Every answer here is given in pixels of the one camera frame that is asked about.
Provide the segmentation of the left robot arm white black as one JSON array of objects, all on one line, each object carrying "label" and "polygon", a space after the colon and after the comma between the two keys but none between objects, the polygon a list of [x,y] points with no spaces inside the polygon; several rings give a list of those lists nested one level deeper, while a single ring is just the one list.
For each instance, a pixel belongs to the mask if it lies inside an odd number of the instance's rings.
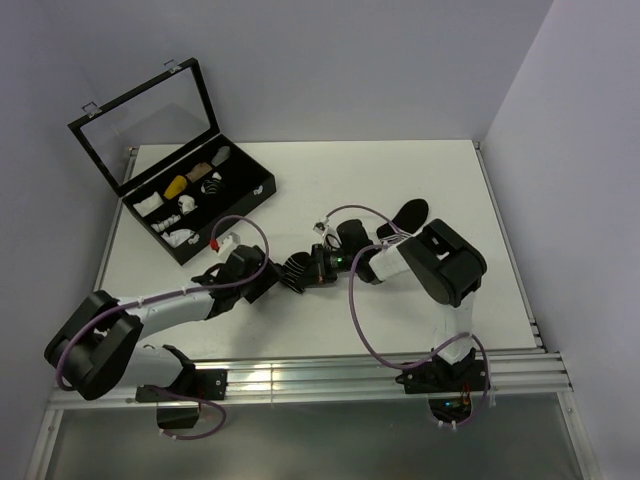
[{"label": "left robot arm white black", "polygon": [[149,298],[118,299],[91,293],[44,350],[65,389],[96,400],[118,385],[133,385],[155,398],[220,399],[222,386],[198,373],[193,360],[172,345],[147,338],[175,326],[210,320],[240,300],[255,302],[283,276],[258,246],[239,245],[223,263],[183,288]]}]

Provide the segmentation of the black ankle sock white cuff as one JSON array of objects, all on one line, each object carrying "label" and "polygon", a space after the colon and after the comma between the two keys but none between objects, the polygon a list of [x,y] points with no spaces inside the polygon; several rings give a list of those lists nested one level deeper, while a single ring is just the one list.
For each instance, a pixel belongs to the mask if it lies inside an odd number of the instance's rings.
[{"label": "black ankle sock white cuff", "polygon": [[428,202],[421,198],[412,199],[400,208],[391,223],[378,227],[376,235],[379,240],[389,240],[399,233],[414,234],[426,223],[428,215]]}]

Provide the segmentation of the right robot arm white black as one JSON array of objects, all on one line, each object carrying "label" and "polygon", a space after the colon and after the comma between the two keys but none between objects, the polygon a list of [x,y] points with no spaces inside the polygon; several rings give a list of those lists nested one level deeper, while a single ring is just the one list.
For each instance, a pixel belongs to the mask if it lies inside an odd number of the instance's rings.
[{"label": "right robot arm white black", "polygon": [[377,285],[411,273],[435,303],[441,317],[435,325],[433,365],[435,383],[452,390],[468,374],[464,361],[474,351],[472,310],[475,292],[482,284],[487,264],[482,254],[440,219],[416,234],[401,234],[395,244],[375,244],[362,222],[354,219],[337,228],[335,243],[315,244],[310,260],[296,281],[302,290],[336,282],[342,273]]}]

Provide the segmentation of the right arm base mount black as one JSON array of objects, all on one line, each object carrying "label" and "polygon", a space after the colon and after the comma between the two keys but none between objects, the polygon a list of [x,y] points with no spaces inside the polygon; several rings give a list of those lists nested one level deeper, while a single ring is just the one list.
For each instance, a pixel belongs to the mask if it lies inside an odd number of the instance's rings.
[{"label": "right arm base mount black", "polygon": [[420,367],[404,370],[395,378],[404,393],[450,394],[449,397],[430,399],[431,413],[443,422],[460,422],[472,413],[471,394],[484,391],[487,374],[481,360],[464,360],[449,365],[439,357]]}]

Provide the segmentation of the black sock thin white stripes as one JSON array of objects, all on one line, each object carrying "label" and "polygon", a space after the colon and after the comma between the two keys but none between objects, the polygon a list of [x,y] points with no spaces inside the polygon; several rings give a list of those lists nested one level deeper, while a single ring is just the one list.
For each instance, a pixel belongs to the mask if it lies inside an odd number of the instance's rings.
[{"label": "black sock thin white stripes", "polygon": [[282,265],[282,273],[280,282],[298,294],[303,294],[318,279],[315,263],[307,252],[292,254]]}]

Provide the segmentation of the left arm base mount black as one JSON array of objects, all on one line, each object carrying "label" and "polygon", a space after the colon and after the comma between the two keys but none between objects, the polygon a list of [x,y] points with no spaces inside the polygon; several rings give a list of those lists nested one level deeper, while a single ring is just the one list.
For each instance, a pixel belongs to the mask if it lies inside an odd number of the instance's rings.
[{"label": "left arm base mount black", "polygon": [[181,373],[168,387],[143,385],[136,389],[135,402],[156,405],[157,426],[179,438],[203,436],[196,427],[209,424],[217,431],[226,421],[226,411],[219,404],[225,399],[225,369],[194,369]]}]

